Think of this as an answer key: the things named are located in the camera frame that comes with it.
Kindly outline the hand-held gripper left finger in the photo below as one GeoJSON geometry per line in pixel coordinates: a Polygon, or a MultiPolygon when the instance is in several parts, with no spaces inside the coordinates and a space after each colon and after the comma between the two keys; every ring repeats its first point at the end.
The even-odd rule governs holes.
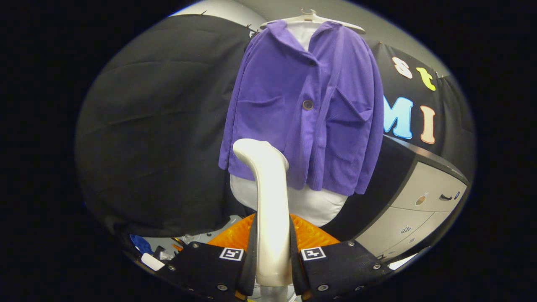
{"type": "Polygon", "coordinates": [[[191,242],[166,264],[166,281],[196,302],[245,302],[256,274],[257,216],[251,214],[207,243],[191,242]]]}

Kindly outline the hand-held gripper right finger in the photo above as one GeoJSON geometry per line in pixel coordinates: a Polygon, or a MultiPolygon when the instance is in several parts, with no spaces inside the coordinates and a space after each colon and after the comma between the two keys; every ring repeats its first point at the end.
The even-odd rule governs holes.
{"type": "Polygon", "coordinates": [[[355,240],[339,241],[294,214],[289,222],[292,280],[304,302],[355,300],[394,274],[355,240]]]}

